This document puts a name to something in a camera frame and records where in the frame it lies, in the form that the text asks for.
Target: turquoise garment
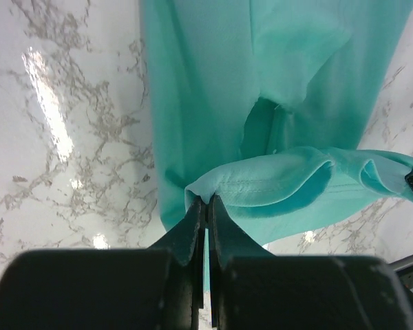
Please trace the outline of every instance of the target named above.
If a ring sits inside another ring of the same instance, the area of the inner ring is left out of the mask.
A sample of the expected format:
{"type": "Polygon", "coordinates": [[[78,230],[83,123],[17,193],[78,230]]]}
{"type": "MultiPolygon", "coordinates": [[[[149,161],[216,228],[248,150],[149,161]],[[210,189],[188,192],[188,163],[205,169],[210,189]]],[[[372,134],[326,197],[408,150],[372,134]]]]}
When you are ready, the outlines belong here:
{"type": "Polygon", "coordinates": [[[413,158],[355,151],[413,0],[145,0],[162,222],[218,193],[258,243],[413,201],[413,158]]]}

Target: marble surface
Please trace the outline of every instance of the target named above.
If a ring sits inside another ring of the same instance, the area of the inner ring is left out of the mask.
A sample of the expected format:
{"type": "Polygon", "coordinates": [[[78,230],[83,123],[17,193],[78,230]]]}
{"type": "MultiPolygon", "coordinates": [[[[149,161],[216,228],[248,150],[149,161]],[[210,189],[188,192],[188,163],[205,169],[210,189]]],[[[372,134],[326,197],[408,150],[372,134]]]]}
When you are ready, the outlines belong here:
{"type": "MultiPolygon", "coordinates": [[[[140,27],[138,0],[0,0],[0,275],[25,250],[164,234],[140,27]]],[[[413,13],[361,148],[413,155],[413,13]]],[[[413,205],[383,199],[267,248],[394,261],[413,253],[413,205]]]]}

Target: teal cloth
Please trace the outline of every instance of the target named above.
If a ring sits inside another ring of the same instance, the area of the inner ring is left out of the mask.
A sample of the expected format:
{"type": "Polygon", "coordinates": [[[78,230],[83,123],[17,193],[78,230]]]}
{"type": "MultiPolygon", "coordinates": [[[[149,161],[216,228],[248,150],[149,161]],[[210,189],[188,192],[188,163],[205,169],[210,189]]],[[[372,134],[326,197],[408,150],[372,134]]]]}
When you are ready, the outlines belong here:
{"type": "Polygon", "coordinates": [[[219,194],[268,243],[380,197],[413,158],[356,151],[413,0],[144,0],[166,229],[219,194]]]}

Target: folded fabric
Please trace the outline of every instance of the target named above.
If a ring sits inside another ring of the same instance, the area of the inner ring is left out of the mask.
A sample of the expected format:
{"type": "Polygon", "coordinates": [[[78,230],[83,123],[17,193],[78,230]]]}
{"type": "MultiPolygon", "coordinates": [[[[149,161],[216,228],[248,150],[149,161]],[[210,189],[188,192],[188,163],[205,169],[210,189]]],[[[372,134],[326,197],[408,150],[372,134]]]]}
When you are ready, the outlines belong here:
{"type": "Polygon", "coordinates": [[[219,194],[258,243],[413,200],[355,149],[413,0],[143,1],[160,214],[219,194]]]}

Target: marble countertop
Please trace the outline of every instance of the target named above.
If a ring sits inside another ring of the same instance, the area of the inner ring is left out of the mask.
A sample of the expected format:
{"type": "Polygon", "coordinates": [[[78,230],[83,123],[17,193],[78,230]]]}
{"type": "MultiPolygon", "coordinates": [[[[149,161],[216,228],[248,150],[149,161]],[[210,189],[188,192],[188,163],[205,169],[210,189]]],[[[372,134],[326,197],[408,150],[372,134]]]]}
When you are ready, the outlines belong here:
{"type": "MultiPolygon", "coordinates": [[[[138,0],[0,0],[0,275],[24,250],[165,233],[140,27],[138,0]]],[[[360,148],[413,155],[413,13],[360,148]]],[[[413,254],[413,205],[382,199],[267,248],[395,261],[413,254]]]]}

